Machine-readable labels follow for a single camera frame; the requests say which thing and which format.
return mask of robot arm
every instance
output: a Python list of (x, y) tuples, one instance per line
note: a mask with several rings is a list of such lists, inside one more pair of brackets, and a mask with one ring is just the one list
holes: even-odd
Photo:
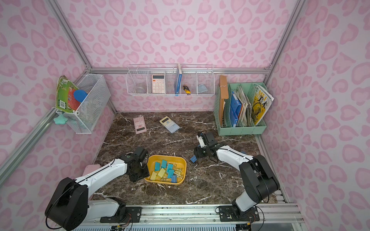
[(125, 205), (112, 199), (88, 201), (99, 188), (121, 175), (127, 174), (132, 182), (149, 176), (148, 166), (143, 164), (148, 151), (138, 147), (132, 154), (121, 155), (100, 169), (75, 180), (61, 180), (46, 208), (50, 218), (65, 230), (73, 230), (84, 220), (100, 217), (125, 218)]
[(245, 212), (279, 189), (280, 184), (262, 155), (250, 156), (219, 144), (211, 132), (197, 135), (200, 147), (194, 148), (197, 159), (209, 156), (224, 161), (240, 171), (245, 191), (234, 201)]

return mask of calculator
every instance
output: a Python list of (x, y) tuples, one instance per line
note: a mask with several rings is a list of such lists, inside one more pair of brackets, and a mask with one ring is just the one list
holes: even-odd
[(159, 121), (169, 132), (174, 133), (175, 131), (179, 130), (179, 125), (177, 125), (172, 119), (170, 119), (168, 116), (161, 119)]
[(152, 75), (152, 93), (154, 94), (166, 93), (164, 84), (164, 75)]
[(134, 126), (136, 134), (146, 132), (147, 126), (145, 125), (144, 116), (134, 118)]

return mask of blue book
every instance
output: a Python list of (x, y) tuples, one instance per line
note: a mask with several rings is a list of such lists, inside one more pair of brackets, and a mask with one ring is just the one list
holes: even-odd
[(233, 91), (231, 91), (231, 94), (232, 94), (232, 97), (231, 97), (230, 107), (237, 115), (239, 115), (240, 110), (242, 108), (242, 104), (240, 103), (240, 101), (238, 100), (238, 98), (236, 97), (236, 95)]
[(238, 115), (235, 113), (235, 111), (230, 107), (230, 122), (231, 126), (234, 128), (236, 127), (236, 124), (238, 123)]
[(178, 63), (177, 65), (178, 65), (178, 71), (176, 73), (176, 79), (175, 79), (175, 84), (174, 84), (176, 95), (180, 92), (181, 78), (182, 78), (182, 71), (181, 71), (180, 63)]

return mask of dark marble surface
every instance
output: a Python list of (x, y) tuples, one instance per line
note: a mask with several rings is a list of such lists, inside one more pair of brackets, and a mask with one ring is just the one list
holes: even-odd
[[(148, 131), (136, 135), (133, 118), (140, 115), (144, 116)], [(171, 134), (159, 123), (165, 116), (181, 128)], [(94, 199), (118, 197), (127, 204), (230, 203), (243, 191), (240, 172), (224, 162), (212, 162), (208, 157), (192, 163), (190, 158), (194, 155), (193, 148), (198, 145), (198, 131), (213, 132), (219, 142), (223, 141), (235, 150), (253, 156), (259, 154), (253, 135), (218, 136), (213, 112), (119, 113), (115, 116), (96, 164), (106, 165), (114, 157), (141, 146), (148, 150), (149, 155), (183, 157), (187, 161), (186, 177), (181, 185), (172, 186), (145, 180), (132, 183), (124, 175), (100, 188)], [(270, 197), (270, 202), (274, 201), (275, 197)]]

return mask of white wire basket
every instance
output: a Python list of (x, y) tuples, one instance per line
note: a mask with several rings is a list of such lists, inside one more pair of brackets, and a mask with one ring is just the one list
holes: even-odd
[[(177, 78), (177, 64), (137, 64), (128, 65), (126, 75), (127, 93), (131, 95), (166, 95), (187, 96), (183, 86), (188, 86), (189, 96), (213, 96), (215, 94), (215, 75), (212, 65), (181, 65), (182, 78), (178, 94), (175, 93), (175, 81)], [(165, 93), (152, 92), (152, 75), (164, 75)]]
[(63, 113), (68, 119), (67, 124), (77, 134), (91, 134), (111, 94), (102, 75), (87, 74), (77, 87), (84, 91), (90, 90), (84, 101), (75, 112), (57, 110), (57, 114)]

